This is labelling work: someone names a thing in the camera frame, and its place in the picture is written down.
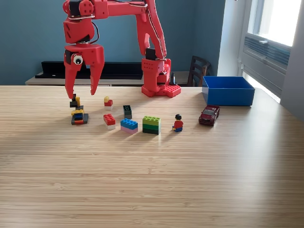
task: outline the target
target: wooden chair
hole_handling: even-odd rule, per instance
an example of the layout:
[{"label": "wooden chair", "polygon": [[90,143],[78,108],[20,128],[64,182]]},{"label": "wooden chair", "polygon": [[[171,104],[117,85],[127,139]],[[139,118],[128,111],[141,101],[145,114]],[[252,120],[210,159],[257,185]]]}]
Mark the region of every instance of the wooden chair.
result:
[{"label": "wooden chair", "polygon": [[195,87],[203,86],[203,77],[207,75],[210,68],[210,62],[200,58],[198,56],[192,56],[191,67],[188,77],[188,87],[193,87],[193,80],[195,81]]}]

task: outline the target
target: red robotic arm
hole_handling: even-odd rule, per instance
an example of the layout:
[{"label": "red robotic arm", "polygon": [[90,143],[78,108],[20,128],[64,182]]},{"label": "red robotic arm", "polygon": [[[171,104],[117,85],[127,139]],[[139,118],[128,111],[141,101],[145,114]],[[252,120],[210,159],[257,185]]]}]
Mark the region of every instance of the red robotic arm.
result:
[{"label": "red robotic arm", "polygon": [[[98,87],[104,68],[104,48],[91,41],[95,34],[93,19],[106,19],[110,16],[135,15],[137,20],[138,41],[142,61],[144,86],[142,92],[147,96],[167,95],[173,97],[181,92],[178,85],[169,85],[171,61],[166,59],[167,51],[163,31],[159,22],[155,0],[122,2],[118,0],[67,0],[63,9],[68,15],[64,22],[66,42],[66,91],[73,97],[77,72],[83,64],[91,67],[91,94]],[[150,49],[149,38],[155,46]]]}]

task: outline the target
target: minifigure hair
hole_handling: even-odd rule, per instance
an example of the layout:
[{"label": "minifigure hair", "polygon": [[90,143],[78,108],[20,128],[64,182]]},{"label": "minifigure hair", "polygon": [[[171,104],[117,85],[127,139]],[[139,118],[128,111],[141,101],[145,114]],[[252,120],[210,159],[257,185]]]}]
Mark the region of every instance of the minifigure hair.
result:
[{"label": "minifigure hair", "polygon": [[180,114],[177,114],[177,115],[175,116],[175,119],[181,120],[181,115],[180,115]]}]

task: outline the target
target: toy car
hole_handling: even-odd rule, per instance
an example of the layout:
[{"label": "toy car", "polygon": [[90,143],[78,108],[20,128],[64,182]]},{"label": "toy car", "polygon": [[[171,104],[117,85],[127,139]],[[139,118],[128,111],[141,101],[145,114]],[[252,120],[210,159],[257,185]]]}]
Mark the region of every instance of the toy car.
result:
[{"label": "toy car", "polygon": [[207,105],[199,117],[199,123],[204,125],[214,125],[219,117],[219,106]]}]

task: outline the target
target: blue wall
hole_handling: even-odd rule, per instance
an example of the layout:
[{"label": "blue wall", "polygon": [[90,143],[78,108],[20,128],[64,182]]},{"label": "blue wall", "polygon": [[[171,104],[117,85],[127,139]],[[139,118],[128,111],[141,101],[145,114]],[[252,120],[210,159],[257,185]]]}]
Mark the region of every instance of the blue wall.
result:
[{"label": "blue wall", "polygon": [[222,38],[225,0],[198,0],[195,12],[193,54],[211,63],[210,75],[216,76]]},{"label": "blue wall", "polygon": [[[0,84],[24,85],[41,71],[41,61],[63,60],[64,0],[0,0]],[[156,0],[168,58],[175,71],[189,70],[195,5],[186,0]],[[106,61],[141,61],[135,16],[96,21]]]}]

